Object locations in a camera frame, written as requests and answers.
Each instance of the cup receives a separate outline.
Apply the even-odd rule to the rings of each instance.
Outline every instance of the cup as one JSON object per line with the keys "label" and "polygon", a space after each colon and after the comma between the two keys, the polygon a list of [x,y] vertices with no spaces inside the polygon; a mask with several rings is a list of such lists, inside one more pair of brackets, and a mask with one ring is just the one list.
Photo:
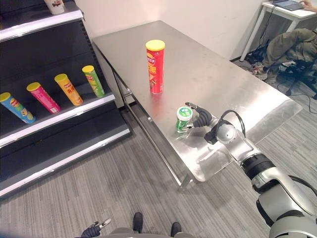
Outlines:
{"label": "cup", "polygon": [[65,12],[64,3],[62,0],[44,0],[46,5],[48,6],[51,14],[61,14]]}
{"label": "cup", "polygon": [[188,122],[193,117],[193,110],[189,107],[180,107],[177,109],[177,123],[176,123],[176,129],[177,132],[186,132],[186,129],[183,129],[185,126],[187,126]]}

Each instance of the stainless steel table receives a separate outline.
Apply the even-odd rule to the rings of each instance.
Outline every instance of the stainless steel table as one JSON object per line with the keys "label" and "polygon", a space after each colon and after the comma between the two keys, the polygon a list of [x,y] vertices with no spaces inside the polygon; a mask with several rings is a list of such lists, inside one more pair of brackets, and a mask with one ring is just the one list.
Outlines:
{"label": "stainless steel table", "polygon": [[[156,95],[149,89],[145,48],[152,39],[166,43],[164,90]],[[185,135],[175,132],[176,110],[185,102],[195,103],[217,117],[227,109],[236,110],[254,143],[301,110],[293,100],[162,21],[103,35],[94,43],[112,68],[126,107],[131,110],[125,98],[132,95],[189,169],[189,176],[181,183],[131,111],[182,188],[190,179],[206,181],[232,161],[219,142],[205,142],[203,136],[210,128],[195,128]],[[127,94],[119,81],[128,89]],[[240,128],[232,115],[226,119]]]}

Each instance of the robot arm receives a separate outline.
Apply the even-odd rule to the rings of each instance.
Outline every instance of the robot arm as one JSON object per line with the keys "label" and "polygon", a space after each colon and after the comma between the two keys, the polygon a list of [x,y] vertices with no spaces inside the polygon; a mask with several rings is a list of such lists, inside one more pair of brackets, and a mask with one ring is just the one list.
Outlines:
{"label": "robot arm", "polygon": [[[191,103],[186,105],[197,108]],[[200,113],[198,125],[211,127],[211,131],[205,136],[206,141],[211,144],[217,141],[222,143],[249,177],[253,189],[260,194],[257,208],[266,223],[271,226],[269,237],[317,238],[316,211],[305,193],[288,174],[276,167],[249,141],[245,133],[223,120],[223,116],[217,119],[210,113],[209,115],[210,117],[204,115],[204,119],[210,118],[210,121],[202,120]]]}

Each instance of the white wall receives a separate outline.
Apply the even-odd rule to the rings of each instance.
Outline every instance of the white wall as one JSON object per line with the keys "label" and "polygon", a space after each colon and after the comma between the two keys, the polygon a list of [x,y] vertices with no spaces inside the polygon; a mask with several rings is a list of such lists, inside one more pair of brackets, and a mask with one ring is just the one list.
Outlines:
{"label": "white wall", "polygon": [[[242,54],[265,0],[76,0],[85,14],[90,38],[147,22],[162,20],[224,58]],[[289,21],[272,17],[266,37],[285,31]],[[258,45],[255,38],[253,48]],[[116,98],[110,68],[101,66]]]}

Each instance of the yellow lid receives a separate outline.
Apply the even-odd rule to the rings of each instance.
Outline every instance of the yellow lid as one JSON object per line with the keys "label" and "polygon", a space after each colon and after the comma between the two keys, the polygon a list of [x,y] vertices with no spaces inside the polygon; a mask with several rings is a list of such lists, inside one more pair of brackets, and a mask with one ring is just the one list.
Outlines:
{"label": "yellow lid", "polygon": [[61,82],[61,81],[64,81],[65,79],[67,79],[68,77],[67,77],[67,74],[65,74],[65,73],[61,73],[61,74],[58,74],[58,75],[56,75],[55,76],[55,78],[54,78],[54,80],[55,80],[55,82]]}
{"label": "yellow lid", "polygon": [[32,92],[34,90],[37,90],[40,87],[40,83],[38,82],[34,82],[34,83],[30,83],[27,87],[26,90],[28,90],[29,92]]}
{"label": "yellow lid", "polygon": [[165,43],[164,41],[161,41],[161,40],[151,40],[151,41],[148,41],[145,44],[145,46],[150,51],[160,51],[165,48]]}
{"label": "yellow lid", "polygon": [[90,73],[94,71],[94,67],[92,65],[86,65],[85,67],[82,68],[82,71],[84,73]]}
{"label": "yellow lid", "polygon": [[0,102],[4,102],[4,101],[7,100],[10,96],[11,96],[11,94],[8,93],[8,92],[6,92],[6,93],[1,93],[1,94],[0,94]]}

